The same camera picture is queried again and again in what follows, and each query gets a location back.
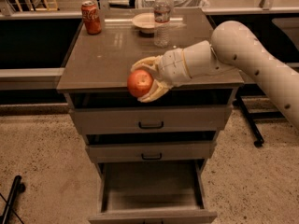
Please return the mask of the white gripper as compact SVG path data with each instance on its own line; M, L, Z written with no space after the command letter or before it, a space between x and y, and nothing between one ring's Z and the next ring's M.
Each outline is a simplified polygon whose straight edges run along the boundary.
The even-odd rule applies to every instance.
M163 56L141 59L132 65L131 72L145 70L153 78L163 80L137 82L137 90L144 92L137 100L150 103L168 93L172 89L171 85L178 87L200 77L219 76L233 69L231 65L217 59L209 42L205 40L185 49L169 50Z

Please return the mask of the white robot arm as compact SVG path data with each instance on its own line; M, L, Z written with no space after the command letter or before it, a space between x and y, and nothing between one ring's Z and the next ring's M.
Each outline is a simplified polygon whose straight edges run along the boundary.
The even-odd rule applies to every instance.
M271 55L238 21L221 23L208 41L141 59L131 70L142 69L152 75L150 90L138 98L141 103L149 103L174 87L203 76L219 76L234 67L250 77L287 121L299 128L298 72Z

